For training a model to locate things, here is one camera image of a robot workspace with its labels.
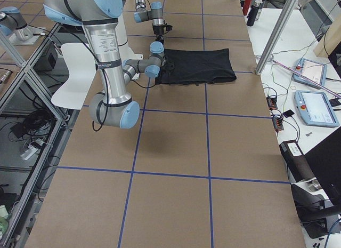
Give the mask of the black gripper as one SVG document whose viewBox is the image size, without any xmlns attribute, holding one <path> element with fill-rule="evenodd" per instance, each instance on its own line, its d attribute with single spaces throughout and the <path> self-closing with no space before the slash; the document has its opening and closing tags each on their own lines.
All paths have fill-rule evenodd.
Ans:
<svg viewBox="0 0 341 248">
<path fill-rule="evenodd" d="M 173 60 L 166 59 L 161 66 L 159 77 L 170 77 L 174 72 L 175 63 Z"/>
<path fill-rule="evenodd" d="M 155 41 L 164 42 L 164 35 L 166 35 L 169 31 L 173 30 L 173 26 L 167 23 L 162 25 L 152 25 L 153 33 L 156 36 Z"/>
</svg>

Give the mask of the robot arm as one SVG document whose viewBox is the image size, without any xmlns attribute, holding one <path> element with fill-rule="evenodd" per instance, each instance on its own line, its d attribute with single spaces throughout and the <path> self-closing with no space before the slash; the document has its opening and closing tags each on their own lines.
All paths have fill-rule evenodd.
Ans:
<svg viewBox="0 0 341 248">
<path fill-rule="evenodd" d="M 136 23 L 152 21 L 153 33 L 157 42 L 164 44 L 164 35 L 173 29 L 164 20 L 163 4 L 160 1 L 135 0 L 134 20 Z"/>
<path fill-rule="evenodd" d="M 134 19 L 137 23 L 151 20 L 156 41 L 150 44 L 147 59 L 122 60 L 116 28 L 123 12 L 122 0 L 44 0 L 45 15 L 51 20 L 71 26 L 81 26 L 98 68 L 103 91 L 90 103 L 94 124 L 132 128 L 140 114 L 139 104 L 126 90 L 136 74 L 149 78 L 159 75 L 165 62 L 163 34 L 172 29 L 163 18 L 163 5 L 156 1 L 145 8 L 146 0 L 135 0 Z"/>
</svg>

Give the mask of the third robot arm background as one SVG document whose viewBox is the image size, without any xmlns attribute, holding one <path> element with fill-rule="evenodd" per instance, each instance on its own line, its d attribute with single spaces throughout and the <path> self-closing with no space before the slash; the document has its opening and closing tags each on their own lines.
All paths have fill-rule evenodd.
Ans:
<svg viewBox="0 0 341 248">
<path fill-rule="evenodd" d="M 14 6 L 1 9 L 1 32 L 13 45 L 33 46 L 39 38 L 28 26 L 20 10 Z"/>
</svg>

